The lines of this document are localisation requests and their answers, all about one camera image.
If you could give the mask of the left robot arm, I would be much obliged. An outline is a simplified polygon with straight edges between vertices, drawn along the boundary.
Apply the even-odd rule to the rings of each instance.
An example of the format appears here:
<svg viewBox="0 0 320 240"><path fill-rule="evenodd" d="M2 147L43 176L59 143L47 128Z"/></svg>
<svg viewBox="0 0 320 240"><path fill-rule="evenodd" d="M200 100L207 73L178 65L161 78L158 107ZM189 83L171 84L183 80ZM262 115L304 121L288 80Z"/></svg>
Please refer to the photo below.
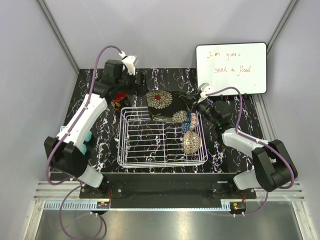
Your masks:
<svg viewBox="0 0 320 240"><path fill-rule="evenodd" d="M133 55L124 56L122 60L107 60L101 77L92 80L88 94L70 122L56 137L49 136L44 141L46 168L56 169L89 185L90 192L97 198L108 193L108 186L81 150L93 124L119 93L137 95L143 92L145 85L136 83L136 61Z"/></svg>

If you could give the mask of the brown patterned bowl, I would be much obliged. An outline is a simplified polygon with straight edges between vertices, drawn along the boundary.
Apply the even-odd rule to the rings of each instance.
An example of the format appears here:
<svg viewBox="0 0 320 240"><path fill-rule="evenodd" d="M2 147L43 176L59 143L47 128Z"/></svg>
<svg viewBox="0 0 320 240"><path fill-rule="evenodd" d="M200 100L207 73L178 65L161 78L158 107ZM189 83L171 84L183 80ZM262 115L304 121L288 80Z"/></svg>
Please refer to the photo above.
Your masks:
<svg viewBox="0 0 320 240"><path fill-rule="evenodd" d="M192 131L188 130L183 136L183 149L187 155L196 153L202 145L200 136Z"/></svg>

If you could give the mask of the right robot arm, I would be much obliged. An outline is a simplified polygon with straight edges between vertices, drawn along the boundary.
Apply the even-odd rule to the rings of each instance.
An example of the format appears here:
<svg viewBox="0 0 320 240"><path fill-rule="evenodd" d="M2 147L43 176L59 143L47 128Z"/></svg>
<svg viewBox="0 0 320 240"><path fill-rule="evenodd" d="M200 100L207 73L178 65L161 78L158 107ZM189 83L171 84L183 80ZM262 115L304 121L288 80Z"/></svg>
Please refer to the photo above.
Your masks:
<svg viewBox="0 0 320 240"><path fill-rule="evenodd" d="M278 139L267 141L248 135L234 124L227 102L210 103L199 95L184 96L191 110L196 110L211 125L214 140L236 149L252 159L254 169L236 174L227 185L228 195L239 198L245 190L261 188L270 193L276 189L290 189L298 171L284 145Z"/></svg>

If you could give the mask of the black floral square plate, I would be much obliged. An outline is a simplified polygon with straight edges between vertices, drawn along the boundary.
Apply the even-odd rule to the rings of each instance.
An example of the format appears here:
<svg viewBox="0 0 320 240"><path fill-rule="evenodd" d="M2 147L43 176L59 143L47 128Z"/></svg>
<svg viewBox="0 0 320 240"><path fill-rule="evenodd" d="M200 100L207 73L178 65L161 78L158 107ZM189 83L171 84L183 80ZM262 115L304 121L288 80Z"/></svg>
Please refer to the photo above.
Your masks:
<svg viewBox="0 0 320 240"><path fill-rule="evenodd" d="M189 111L182 91L151 90L145 94L148 113L154 122L185 123Z"/></svg>

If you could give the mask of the blue patterned bowl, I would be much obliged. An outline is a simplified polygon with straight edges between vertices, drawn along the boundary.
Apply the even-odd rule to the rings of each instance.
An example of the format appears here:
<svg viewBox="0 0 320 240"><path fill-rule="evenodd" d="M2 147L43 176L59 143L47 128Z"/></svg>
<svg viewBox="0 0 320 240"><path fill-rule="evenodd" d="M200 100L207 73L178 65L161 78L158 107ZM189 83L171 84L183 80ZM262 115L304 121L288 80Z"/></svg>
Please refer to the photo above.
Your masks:
<svg viewBox="0 0 320 240"><path fill-rule="evenodd" d="M181 124L182 132L193 131L199 124L198 116L194 112L187 113L187 121Z"/></svg>

